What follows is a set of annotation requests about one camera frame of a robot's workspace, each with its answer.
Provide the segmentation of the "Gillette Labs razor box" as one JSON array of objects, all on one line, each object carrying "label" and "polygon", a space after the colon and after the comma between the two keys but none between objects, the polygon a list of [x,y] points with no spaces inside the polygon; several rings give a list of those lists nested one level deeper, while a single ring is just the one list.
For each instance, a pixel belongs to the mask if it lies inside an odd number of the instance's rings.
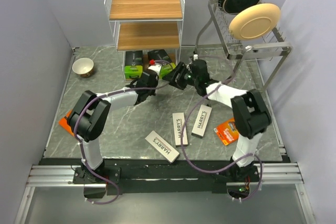
[{"label": "Gillette Labs razor box", "polygon": [[126,79],[136,79],[143,72],[143,51],[126,51],[124,58],[124,75]]},{"label": "Gillette Labs razor box", "polygon": [[164,49],[156,49],[148,52],[149,62],[154,61],[156,65],[161,66],[159,73],[159,78],[162,79],[164,76],[172,72],[176,67],[175,62],[172,60],[171,56]]}]

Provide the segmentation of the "white Harry's box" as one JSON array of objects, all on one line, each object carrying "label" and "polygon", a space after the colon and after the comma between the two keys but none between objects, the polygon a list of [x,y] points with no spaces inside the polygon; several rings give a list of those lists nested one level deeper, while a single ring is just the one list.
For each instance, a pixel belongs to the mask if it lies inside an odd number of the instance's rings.
[{"label": "white Harry's box", "polygon": [[192,128],[192,135],[203,138],[205,130],[211,115],[212,108],[210,106],[201,105],[198,111],[195,123]]},{"label": "white Harry's box", "polygon": [[145,140],[151,144],[169,163],[173,163],[180,153],[172,147],[164,138],[159,136],[157,132],[152,131]]},{"label": "white Harry's box", "polygon": [[173,119],[175,146],[176,147],[181,146],[181,136],[183,137],[183,145],[188,145],[186,127],[185,130],[182,131],[183,125],[185,123],[184,113],[173,113],[172,119]]}]

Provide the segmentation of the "white wire wooden shelf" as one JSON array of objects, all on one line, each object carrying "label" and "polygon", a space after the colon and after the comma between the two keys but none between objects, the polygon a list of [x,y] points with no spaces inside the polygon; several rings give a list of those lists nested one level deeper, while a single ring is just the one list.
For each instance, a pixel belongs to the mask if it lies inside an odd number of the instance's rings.
[{"label": "white wire wooden shelf", "polygon": [[185,0],[104,0],[116,50],[142,51],[142,68],[148,67],[148,51],[164,49],[178,64]]}]

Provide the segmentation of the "metal dish rack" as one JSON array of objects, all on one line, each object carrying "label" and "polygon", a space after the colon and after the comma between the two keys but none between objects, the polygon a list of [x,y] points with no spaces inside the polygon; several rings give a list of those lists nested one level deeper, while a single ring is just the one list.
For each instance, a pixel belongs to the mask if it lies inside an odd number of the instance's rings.
[{"label": "metal dish rack", "polygon": [[284,61],[293,51],[291,43],[287,42],[280,33],[277,25],[265,35],[252,40],[238,40],[232,37],[228,31],[228,26],[237,14],[227,14],[219,6],[218,0],[208,0],[207,4],[210,18],[196,37],[195,49],[199,48],[201,35],[205,33],[210,25],[214,25],[220,40],[220,45],[227,60],[236,62],[234,72],[237,72],[241,63],[248,60],[272,60],[274,57],[279,58],[279,62],[274,67],[262,87],[266,91],[271,84],[275,75],[281,68]]}]

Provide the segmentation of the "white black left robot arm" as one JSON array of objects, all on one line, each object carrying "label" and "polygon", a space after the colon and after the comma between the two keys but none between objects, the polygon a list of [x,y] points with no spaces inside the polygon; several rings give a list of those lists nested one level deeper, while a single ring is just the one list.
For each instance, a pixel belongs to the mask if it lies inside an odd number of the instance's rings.
[{"label": "white black left robot arm", "polygon": [[138,105],[147,97],[155,95],[159,74],[154,70],[144,71],[140,78],[124,88],[111,93],[97,94],[85,91],[67,117],[74,137],[78,140],[82,154],[82,169],[93,183],[107,176],[100,152],[101,135],[110,112],[127,106]]}]

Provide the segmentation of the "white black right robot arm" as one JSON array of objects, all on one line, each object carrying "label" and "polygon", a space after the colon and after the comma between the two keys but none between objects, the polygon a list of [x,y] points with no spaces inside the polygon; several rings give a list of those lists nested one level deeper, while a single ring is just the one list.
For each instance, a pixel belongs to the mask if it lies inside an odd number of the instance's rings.
[{"label": "white black right robot arm", "polygon": [[261,93],[256,89],[246,91],[232,88],[211,78],[207,63],[202,59],[193,60],[189,65],[180,62],[163,80],[180,90],[191,85],[200,96],[232,109],[238,131],[236,149],[230,164],[215,172],[223,174],[227,171],[232,181],[243,181],[254,174],[257,171],[253,165],[257,145],[271,124],[271,116]]}]

